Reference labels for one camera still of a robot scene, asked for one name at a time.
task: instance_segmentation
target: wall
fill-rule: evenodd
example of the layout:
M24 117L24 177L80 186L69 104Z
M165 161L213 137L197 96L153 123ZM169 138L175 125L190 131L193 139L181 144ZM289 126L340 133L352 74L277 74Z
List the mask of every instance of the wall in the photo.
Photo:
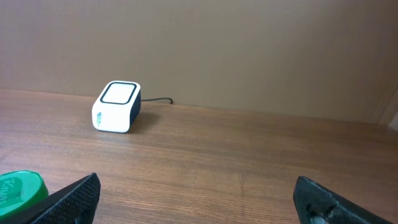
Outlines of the wall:
M389 106L398 87L397 7L0 1L0 87L97 96L107 82L129 80L144 98L178 104L388 123L398 109Z
M392 119L392 121L390 122L389 126L398 131L398 113L394 116L394 118Z

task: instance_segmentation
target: black cable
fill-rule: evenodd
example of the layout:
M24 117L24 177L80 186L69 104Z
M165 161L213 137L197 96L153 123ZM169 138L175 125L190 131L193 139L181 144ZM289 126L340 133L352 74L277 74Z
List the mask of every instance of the black cable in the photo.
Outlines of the black cable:
M148 101L156 101L156 100L170 100L170 104L173 104L173 99L171 99L169 97L160 97L160 98L146 99L146 100L141 100L141 101L148 102Z

